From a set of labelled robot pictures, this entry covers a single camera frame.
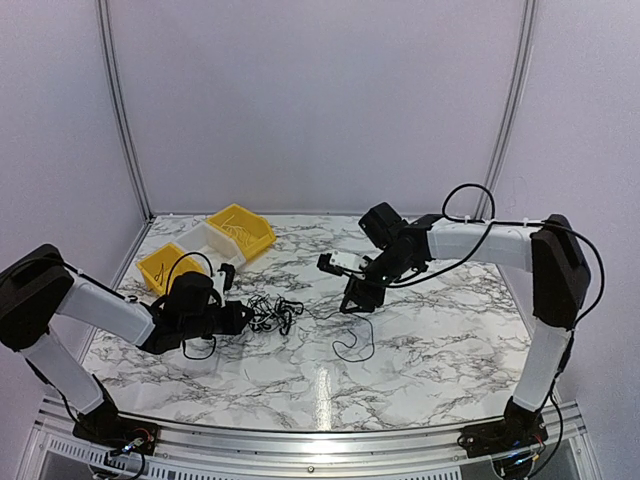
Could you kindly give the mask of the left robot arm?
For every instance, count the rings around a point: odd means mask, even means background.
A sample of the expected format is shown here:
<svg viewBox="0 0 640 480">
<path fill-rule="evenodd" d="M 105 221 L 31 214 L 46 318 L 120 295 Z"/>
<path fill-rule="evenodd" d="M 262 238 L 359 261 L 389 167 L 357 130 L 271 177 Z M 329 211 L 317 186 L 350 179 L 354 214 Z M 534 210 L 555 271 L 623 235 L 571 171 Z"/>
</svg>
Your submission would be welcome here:
<svg viewBox="0 0 640 480">
<path fill-rule="evenodd" d="M 76 409 L 73 420 L 82 432 L 116 445 L 126 436 L 125 421 L 106 388 L 62 345 L 52 318 L 79 320 L 161 355 L 194 338 L 244 330 L 254 312 L 227 299 L 234 275 L 230 264 L 210 274 L 171 273 L 168 292 L 146 304 L 82 273 L 55 246 L 43 244 L 1 273 L 1 343 Z"/>
</svg>

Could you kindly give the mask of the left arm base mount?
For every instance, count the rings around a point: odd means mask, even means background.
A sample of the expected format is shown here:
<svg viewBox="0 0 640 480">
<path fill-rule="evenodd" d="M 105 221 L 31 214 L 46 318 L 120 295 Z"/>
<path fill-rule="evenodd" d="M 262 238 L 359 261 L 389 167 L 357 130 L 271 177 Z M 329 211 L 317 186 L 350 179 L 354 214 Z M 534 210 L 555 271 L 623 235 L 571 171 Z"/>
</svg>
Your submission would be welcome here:
<svg viewBox="0 0 640 480">
<path fill-rule="evenodd" d="M 122 416 L 108 393 L 88 413 L 77 412 L 73 435 L 111 449 L 114 456 L 154 453 L 160 431 L 156 423 Z"/>
</svg>

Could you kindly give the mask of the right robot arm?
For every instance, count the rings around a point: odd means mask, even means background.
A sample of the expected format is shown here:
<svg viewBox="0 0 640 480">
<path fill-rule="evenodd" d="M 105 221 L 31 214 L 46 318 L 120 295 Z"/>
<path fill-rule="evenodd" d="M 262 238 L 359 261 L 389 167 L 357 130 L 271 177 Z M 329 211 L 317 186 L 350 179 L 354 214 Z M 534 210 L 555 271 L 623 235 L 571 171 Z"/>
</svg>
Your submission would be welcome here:
<svg viewBox="0 0 640 480">
<path fill-rule="evenodd" d="M 372 312 L 392 288 L 408 288 L 433 279 L 433 261 L 450 261 L 456 269 L 468 261 L 512 267 L 532 276 L 533 340 L 522 375 L 495 430 L 506 448 L 515 448 L 534 431 L 534 420 L 551 395 L 571 355 L 579 323 L 600 303 L 587 299 L 591 250 L 602 268 L 595 244 L 575 231 L 568 219 L 499 220 L 454 217 L 446 210 L 408 221 L 388 203 L 372 207 L 359 221 L 378 249 L 375 258 L 334 251 L 330 270 L 349 281 L 341 310 Z"/>
</svg>

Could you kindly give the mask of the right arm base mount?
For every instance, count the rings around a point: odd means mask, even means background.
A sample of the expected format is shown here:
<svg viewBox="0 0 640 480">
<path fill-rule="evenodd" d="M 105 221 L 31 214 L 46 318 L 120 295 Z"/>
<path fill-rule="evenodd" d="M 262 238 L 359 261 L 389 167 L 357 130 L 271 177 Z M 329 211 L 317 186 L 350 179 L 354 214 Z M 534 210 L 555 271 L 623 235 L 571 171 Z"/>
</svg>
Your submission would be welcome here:
<svg viewBox="0 0 640 480">
<path fill-rule="evenodd" d="M 463 427 L 457 444 L 469 458 L 541 445 L 548 439 L 541 411 L 529 411 L 510 398 L 500 419 Z"/>
</svg>

